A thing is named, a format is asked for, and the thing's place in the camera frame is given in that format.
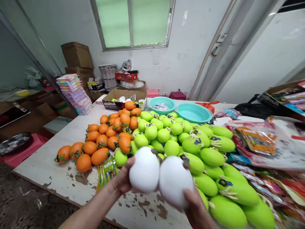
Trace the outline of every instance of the frosted glass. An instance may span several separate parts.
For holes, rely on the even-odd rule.
[[[165,33],[170,0],[132,0],[133,45],[161,44]]]
[[[96,0],[107,48],[130,46],[127,0]]]

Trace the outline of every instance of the table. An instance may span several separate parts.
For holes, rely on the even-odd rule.
[[[181,102],[195,101],[177,100],[177,103]],[[219,103],[213,106],[217,113],[234,108],[236,104]],[[112,113],[106,111],[103,105],[94,103],[88,115],[76,117],[13,172],[76,206],[85,205],[95,195],[98,182],[96,168],[79,174],[73,161],[58,165],[54,158],[62,146],[84,142],[88,125],[99,124],[101,115]],[[166,203],[159,192],[126,193],[114,204],[105,220],[120,228],[129,229],[191,228],[185,214]]]

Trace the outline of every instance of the orange egg toy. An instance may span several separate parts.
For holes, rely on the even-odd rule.
[[[95,151],[97,151],[97,146],[95,142],[85,142],[83,145],[83,151],[85,154],[88,154],[89,156],[91,156],[92,154],[94,154]]]
[[[96,142],[96,139],[98,138],[98,136],[99,136],[99,132],[97,132],[97,131],[89,132],[86,136],[86,142],[87,141]]]
[[[109,154],[110,153],[107,148],[102,148],[102,149],[95,151],[95,153],[91,157],[92,164],[100,165],[107,159]]]
[[[70,148],[70,157],[72,160],[76,160],[80,155],[83,154],[83,142],[76,142]]]
[[[131,151],[131,143],[130,143],[130,139],[128,137],[121,137],[119,140],[119,147],[121,149],[121,151],[125,154],[130,153]]]
[[[98,128],[99,128],[99,125],[97,125],[97,124],[88,125],[87,132],[98,131]]]
[[[119,146],[119,139],[116,136],[112,136],[108,139],[108,147],[111,149],[116,149]]]
[[[87,172],[92,166],[91,157],[87,154],[79,156],[76,161],[76,169],[80,173]]]
[[[123,137],[123,136],[128,137],[130,140],[132,140],[132,136],[129,133],[122,132],[122,133],[119,134],[120,138]]]
[[[121,126],[121,118],[116,118],[113,122],[113,128],[120,131],[123,127]]]
[[[114,113],[108,116],[109,119],[118,118],[120,117],[119,113]]]
[[[127,110],[126,108],[124,108],[122,111],[123,111],[122,113],[127,113],[130,116],[130,110]]]
[[[116,132],[116,130],[113,129],[112,126],[110,126],[110,127],[108,128],[108,130],[106,131],[106,136],[107,136],[108,138],[110,138],[110,137],[112,137],[112,136],[115,136],[116,134],[117,134],[117,132]]]
[[[105,123],[102,123],[100,126],[99,126],[99,128],[98,128],[98,132],[100,133],[100,134],[106,134],[106,131],[108,130],[108,125],[107,124],[105,124]]]
[[[136,128],[138,128],[138,119],[137,119],[136,116],[132,116],[132,117],[131,117],[129,127],[130,127],[131,129],[136,129]]]
[[[63,146],[60,148],[54,161],[59,164],[66,163],[70,159],[70,148],[71,146]]]
[[[129,126],[130,124],[130,116],[127,113],[121,114],[121,125],[122,126]]]
[[[132,116],[140,116],[140,114],[141,114],[141,109],[140,108],[134,108],[134,109],[132,109],[132,111],[131,111],[131,115]]]
[[[125,107],[128,110],[132,110],[132,109],[136,108],[136,103],[134,101],[128,101],[125,103]]]
[[[108,116],[107,115],[102,115],[101,118],[99,119],[100,123],[107,123],[108,122]]]
[[[96,139],[96,145],[99,149],[108,147],[107,143],[108,143],[108,138],[106,135],[100,135]]]

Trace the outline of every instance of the floor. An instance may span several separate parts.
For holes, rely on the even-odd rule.
[[[0,162],[0,228],[58,228],[78,207],[11,173]],[[99,228],[116,229],[102,222]]]

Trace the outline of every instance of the yellow object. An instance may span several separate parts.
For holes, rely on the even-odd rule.
[[[18,96],[24,97],[24,96],[29,95],[30,91],[29,90],[21,90],[21,91],[15,92],[15,94],[18,95]]]

